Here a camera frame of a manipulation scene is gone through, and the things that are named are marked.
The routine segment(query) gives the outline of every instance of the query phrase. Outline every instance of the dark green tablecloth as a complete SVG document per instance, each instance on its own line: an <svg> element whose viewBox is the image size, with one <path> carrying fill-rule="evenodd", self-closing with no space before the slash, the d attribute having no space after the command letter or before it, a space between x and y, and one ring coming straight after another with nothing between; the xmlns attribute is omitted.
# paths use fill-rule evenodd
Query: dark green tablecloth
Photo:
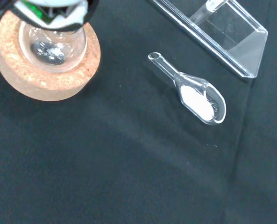
<svg viewBox="0 0 277 224"><path fill-rule="evenodd" d="M0 74L0 224L277 224L277 0L239 1L269 31L241 80L146 0L101 0L98 73L32 100ZM158 51L225 97L206 126L152 70Z"/></svg>

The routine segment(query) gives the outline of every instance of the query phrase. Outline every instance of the glass flask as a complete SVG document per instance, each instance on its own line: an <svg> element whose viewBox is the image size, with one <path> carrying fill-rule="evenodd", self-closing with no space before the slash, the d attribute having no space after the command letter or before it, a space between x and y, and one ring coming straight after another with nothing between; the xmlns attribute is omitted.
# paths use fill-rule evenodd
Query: glass flask
<svg viewBox="0 0 277 224"><path fill-rule="evenodd" d="M25 57L36 67L52 73L75 68L86 51L83 28L71 32L49 31L22 22L19 43Z"/></svg>

